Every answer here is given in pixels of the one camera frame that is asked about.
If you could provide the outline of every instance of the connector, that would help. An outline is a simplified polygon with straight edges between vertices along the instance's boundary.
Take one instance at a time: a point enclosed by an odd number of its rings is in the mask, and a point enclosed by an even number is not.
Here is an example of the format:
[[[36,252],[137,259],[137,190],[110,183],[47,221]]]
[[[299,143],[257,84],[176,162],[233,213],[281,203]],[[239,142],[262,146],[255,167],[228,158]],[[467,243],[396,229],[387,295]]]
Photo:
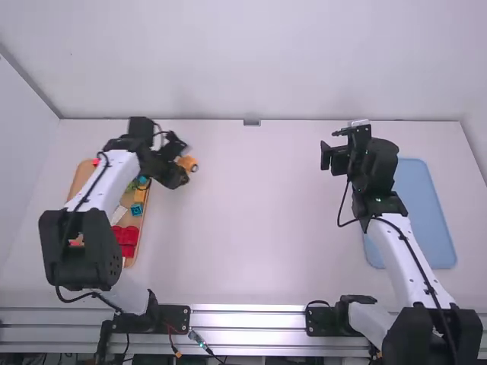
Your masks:
[[[201,337],[197,332],[193,330],[189,331],[188,338],[196,342],[200,348],[208,352],[208,345],[206,344],[205,340],[203,340],[203,337]]]
[[[174,356],[176,356],[177,359],[183,356],[173,344],[170,346],[170,348],[173,350]]]

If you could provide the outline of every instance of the metal extrusion bar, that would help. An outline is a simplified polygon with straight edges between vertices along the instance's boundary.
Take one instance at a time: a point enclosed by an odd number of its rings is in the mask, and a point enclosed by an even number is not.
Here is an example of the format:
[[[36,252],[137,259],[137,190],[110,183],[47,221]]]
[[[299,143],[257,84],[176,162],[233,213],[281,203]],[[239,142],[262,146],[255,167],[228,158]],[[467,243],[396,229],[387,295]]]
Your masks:
[[[303,306],[192,305],[191,327],[216,354],[233,356],[367,357],[365,338],[310,338]],[[96,351],[110,309],[0,308],[1,352]],[[480,314],[487,328],[487,313]],[[173,335],[182,354],[205,355],[185,335]],[[121,353],[126,336],[115,334],[109,352]],[[166,335],[130,335],[129,353],[172,354]],[[479,358],[487,359],[487,336]]]

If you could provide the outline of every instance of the black bracket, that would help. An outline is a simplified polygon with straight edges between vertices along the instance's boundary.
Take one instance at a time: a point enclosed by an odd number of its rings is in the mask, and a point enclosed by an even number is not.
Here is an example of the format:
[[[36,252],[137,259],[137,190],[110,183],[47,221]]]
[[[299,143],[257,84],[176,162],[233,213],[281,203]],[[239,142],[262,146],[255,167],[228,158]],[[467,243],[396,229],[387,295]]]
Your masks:
[[[148,328],[145,323],[140,323],[136,316],[115,316],[113,319],[112,333],[152,333],[156,335],[187,335],[189,332],[189,319],[191,308],[189,306],[177,306],[170,304],[158,304],[155,309],[155,320]]]
[[[361,337],[349,325],[349,304],[352,302],[374,304],[377,301],[365,295],[342,295],[335,306],[322,300],[309,302],[304,313],[306,334],[310,337]],[[326,306],[311,306],[317,303]]]

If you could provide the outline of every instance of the white wall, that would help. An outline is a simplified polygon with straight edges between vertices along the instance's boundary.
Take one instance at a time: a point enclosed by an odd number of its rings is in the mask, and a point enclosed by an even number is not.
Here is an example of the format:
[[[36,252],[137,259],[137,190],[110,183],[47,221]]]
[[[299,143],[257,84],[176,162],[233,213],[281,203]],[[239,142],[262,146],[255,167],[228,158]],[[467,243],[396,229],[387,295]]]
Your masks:
[[[0,265],[3,265],[8,247],[18,234],[59,119],[2,55],[0,123]]]
[[[7,0],[0,42],[65,117],[461,119],[486,177],[485,14],[484,0]]]

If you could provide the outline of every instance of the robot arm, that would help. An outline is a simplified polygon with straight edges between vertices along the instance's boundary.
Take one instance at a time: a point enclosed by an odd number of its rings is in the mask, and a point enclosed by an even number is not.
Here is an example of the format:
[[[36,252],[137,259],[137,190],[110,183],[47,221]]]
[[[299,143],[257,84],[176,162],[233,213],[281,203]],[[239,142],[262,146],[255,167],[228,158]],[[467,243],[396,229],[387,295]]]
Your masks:
[[[173,132],[163,132],[167,143],[152,150],[154,122],[131,118],[129,133],[111,139],[99,153],[97,169],[81,191],[63,209],[45,211],[39,219],[44,268],[48,282],[71,291],[102,290],[102,300],[124,313],[141,315],[148,307],[149,291],[122,271],[120,247],[110,226],[111,217],[127,185],[137,176],[152,178],[169,189],[189,182],[193,164],[175,160],[187,148]],[[83,246],[69,240],[83,234]]]
[[[353,221],[380,250],[402,308],[394,317],[372,297],[342,296],[335,307],[341,330],[362,333],[382,351],[384,363],[476,363],[482,323],[441,286],[415,240],[406,207],[392,191],[399,148],[372,138],[366,119],[333,135],[347,136],[348,144],[331,148],[322,141],[321,170],[347,175]]]

